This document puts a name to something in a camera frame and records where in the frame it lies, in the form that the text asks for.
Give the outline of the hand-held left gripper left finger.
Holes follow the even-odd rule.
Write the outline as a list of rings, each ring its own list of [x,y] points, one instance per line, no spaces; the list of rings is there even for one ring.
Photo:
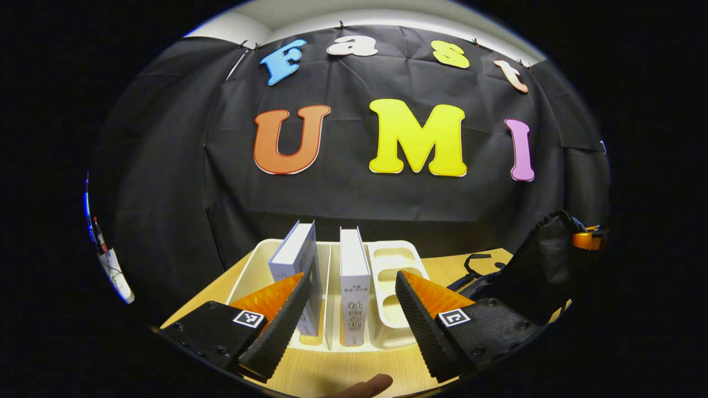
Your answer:
[[[275,373],[312,292],[310,270],[243,297],[240,305],[207,301],[159,335],[232,374],[265,383]]]

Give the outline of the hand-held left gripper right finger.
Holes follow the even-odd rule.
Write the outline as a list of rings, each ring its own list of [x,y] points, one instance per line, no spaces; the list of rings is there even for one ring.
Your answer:
[[[469,300],[405,270],[396,296],[430,375],[442,383],[493,367],[546,327],[496,297]]]

